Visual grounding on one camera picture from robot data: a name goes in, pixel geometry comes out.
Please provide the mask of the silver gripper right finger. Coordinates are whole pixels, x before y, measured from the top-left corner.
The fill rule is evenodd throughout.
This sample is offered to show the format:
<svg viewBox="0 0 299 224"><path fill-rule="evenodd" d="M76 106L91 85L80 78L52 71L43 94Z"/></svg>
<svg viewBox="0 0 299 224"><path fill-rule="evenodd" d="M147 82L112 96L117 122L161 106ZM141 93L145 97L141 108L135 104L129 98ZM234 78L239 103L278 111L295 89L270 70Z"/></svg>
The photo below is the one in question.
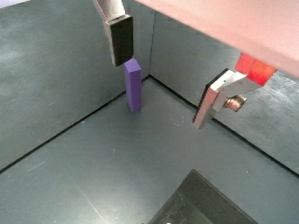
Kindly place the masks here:
<svg viewBox="0 0 299 224"><path fill-rule="evenodd" d="M275 71L267 63L242 53L235 70L226 68L206 85L194 125L202 129L223 108L238 112L247 101L243 94L262 88Z"/></svg>

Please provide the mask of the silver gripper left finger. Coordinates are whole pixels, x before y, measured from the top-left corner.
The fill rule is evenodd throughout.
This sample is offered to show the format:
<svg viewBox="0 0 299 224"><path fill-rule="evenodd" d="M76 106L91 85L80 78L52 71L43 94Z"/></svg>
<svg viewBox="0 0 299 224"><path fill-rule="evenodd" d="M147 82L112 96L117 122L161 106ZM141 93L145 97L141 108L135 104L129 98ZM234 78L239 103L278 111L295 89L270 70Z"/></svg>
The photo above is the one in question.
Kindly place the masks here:
<svg viewBox="0 0 299 224"><path fill-rule="evenodd" d="M133 56L133 17L121 0L92 0L103 20L112 64L119 67Z"/></svg>

